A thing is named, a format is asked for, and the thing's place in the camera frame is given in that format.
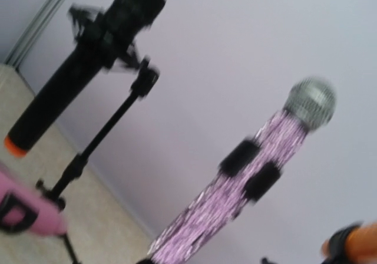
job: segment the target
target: orange ring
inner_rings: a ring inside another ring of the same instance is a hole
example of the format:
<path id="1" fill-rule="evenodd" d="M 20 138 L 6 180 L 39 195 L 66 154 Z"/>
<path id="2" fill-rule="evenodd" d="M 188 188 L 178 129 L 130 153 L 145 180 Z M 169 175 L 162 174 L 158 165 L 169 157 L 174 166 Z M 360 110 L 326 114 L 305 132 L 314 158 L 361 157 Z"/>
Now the orange ring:
<path id="1" fill-rule="evenodd" d="M 19 147 L 17 147 L 12 140 L 7 136 L 4 140 L 4 146 L 5 148 L 15 157 L 22 158 L 27 154 L 26 150 L 23 150 Z"/>

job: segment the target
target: silver microphone head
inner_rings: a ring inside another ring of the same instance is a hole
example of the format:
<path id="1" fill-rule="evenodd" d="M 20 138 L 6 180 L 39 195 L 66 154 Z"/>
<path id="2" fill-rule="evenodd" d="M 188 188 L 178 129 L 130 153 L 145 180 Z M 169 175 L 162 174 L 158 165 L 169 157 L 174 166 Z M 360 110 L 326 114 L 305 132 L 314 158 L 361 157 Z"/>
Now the silver microphone head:
<path id="1" fill-rule="evenodd" d="M 309 131 L 315 131 L 331 120 L 335 105 L 331 84 L 320 77 L 309 77 L 291 89 L 284 109 L 299 118 Z"/>

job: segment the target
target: pink glitter microphone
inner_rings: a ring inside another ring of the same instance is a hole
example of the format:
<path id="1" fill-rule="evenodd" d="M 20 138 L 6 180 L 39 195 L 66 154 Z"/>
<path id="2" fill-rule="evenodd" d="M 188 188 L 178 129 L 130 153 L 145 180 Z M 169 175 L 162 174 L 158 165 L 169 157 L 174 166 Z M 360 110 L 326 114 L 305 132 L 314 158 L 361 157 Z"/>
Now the pink glitter microphone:
<path id="1" fill-rule="evenodd" d="M 283 110 L 220 164 L 214 180 L 151 244 L 138 264 L 187 262 L 248 202 L 256 203 L 279 179 L 284 164 L 308 133 L 327 124 L 335 110 L 333 88 L 321 78 L 296 84 Z"/>

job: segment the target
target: orange object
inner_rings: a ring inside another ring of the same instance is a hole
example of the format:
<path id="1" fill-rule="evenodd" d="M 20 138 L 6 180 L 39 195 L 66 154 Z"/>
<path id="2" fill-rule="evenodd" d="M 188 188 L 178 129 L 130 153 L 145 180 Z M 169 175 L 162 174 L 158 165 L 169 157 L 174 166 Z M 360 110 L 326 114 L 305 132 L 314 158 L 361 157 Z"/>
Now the orange object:
<path id="1" fill-rule="evenodd" d="M 326 240 L 321 251 L 325 257 L 329 255 L 329 240 Z M 345 243 L 345 252 L 353 263 L 365 263 L 377 260 L 377 222 L 362 226 L 350 233 Z"/>
<path id="2" fill-rule="evenodd" d="M 4 146 L 5 148 L 15 157 L 22 158 L 27 154 L 26 150 L 23 150 L 19 147 L 17 147 L 12 140 L 7 136 L 4 140 Z"/>

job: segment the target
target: orange microphone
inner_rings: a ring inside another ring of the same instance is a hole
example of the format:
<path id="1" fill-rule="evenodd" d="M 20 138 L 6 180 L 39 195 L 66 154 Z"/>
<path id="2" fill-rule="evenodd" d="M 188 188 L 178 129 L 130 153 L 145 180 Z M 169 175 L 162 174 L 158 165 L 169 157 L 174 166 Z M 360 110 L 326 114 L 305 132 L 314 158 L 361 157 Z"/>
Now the orange microphone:
<path id="1" fill-rule="evenodd" d="M 361 264 L 377 260 L 377 222 L 352 225 L 336 232 L 321 247 L 322 254 L 331 260 Z"/>

